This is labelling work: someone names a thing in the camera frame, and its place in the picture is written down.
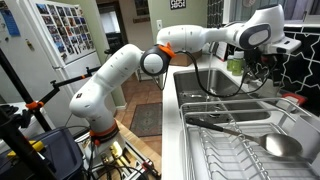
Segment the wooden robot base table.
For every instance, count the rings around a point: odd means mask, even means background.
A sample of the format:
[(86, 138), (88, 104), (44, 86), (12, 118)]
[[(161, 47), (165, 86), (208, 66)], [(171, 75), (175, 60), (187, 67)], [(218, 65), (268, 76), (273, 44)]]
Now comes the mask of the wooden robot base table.
[(162, 173), (161, 160), (162, 157), (154, 151), (149, 145), (147, 145), (143, 140), (132, 133), (127, 127), (125, 127), (121, 122), (116, 121), (120, 134), (131, 144), (135, 149), (137, 149), (144, 157), (150, 159), (154, 163), (155, 169)]

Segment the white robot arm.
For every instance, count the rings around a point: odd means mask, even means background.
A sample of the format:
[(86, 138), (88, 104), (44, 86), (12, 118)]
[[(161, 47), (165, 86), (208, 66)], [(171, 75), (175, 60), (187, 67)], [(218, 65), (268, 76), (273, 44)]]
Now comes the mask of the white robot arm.
[(220, 28), (175, 25), (161, 29), (156, 44), (142, 51), (127, 44), (114, 53), (73, 95), (69, 109), (90, 124), (91, 136), (107, 141), (118, 133), (105, 98), (136, 70), (149, 76), (164, 74), (179, 51), (200, 51), (209, 42), (225, 42), (242, 50), (259, 49), (265, 55), (289, 54), (301, 45), (284, 33), (284, 12), (280, 4), (259, 8), (246, 22), (233, 22)]

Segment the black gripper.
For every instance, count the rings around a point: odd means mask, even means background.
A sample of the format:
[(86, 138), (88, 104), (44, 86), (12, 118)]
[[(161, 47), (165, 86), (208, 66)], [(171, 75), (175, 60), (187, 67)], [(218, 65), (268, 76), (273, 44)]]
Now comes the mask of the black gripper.
[(270, 79), (273, 86), (281, 84), (281, 71), (284, 56), (282, 54), (263, 54), (254, 49), (244, 53), (246, 67), (246, 83)]

